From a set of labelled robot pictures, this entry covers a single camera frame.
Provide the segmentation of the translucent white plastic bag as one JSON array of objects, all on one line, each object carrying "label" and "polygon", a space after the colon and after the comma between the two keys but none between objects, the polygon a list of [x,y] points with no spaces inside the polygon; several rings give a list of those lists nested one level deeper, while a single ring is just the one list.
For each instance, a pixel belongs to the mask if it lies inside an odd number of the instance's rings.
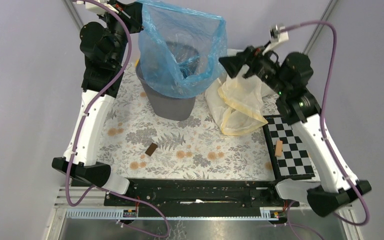
[{"label": "translucent white plastic bag", "polygon": [[245,135],[268,123],[264,111],[269,108],[264,100],[275,92],[255,75],[244,78],[248,69],[242,66],[234,78],[224,71],[204,93],[209,112],[223,135]]}]

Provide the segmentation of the blue plastic trash bag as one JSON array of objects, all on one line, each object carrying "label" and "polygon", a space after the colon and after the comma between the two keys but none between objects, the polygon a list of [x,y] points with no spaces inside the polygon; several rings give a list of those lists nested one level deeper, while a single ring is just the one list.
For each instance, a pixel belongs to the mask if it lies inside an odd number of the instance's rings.
[{"label": "blue plastic trash bag", "polygon": [[224,71],[223,17],[159,0],[142,0],[138,37],[143,79],[156,92],[179,99],[203,93]]}]

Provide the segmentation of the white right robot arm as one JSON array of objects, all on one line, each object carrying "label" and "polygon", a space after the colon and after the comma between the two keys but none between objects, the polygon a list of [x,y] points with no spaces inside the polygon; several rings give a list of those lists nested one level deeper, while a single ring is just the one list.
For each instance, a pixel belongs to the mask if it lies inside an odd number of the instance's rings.
[{"label": "white right robot arm", "polygon": [[273,51],[247,47],[232,56],[219,58],[228,76],[235,78],[243,66],[244,78],[256,76],[279,97],[276,107],[282,118],[303,142],[319,174],[319,183],[280,179],[267,191],[273,206],[286,199],[308,204],[320,217],[333,214],[371,191],[367,180],[360,180],[347,166],[321,117],[322,108],[307,89],[314,71],[309,57],[301,52],[289,53],[284,62],[272,60]]}]

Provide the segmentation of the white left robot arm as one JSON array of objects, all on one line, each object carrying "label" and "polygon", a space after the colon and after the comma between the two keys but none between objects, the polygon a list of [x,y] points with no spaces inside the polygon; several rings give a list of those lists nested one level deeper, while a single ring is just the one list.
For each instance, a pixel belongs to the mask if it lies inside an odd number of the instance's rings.
[{"label": "white left robot arm", "polygon": [[79,33],[85,71],[81,84],[81,105],[69,145],[61,157],[52,160],[52,168],[72,179],[116,193],[124,206],[132,204],[135,192],[130,182],[110,165],[98,161],[101,132],[109,110],[117,97],[131,56],[131,34],[143,30],[140,2],[87,0],[85,8],[98,15]]}]

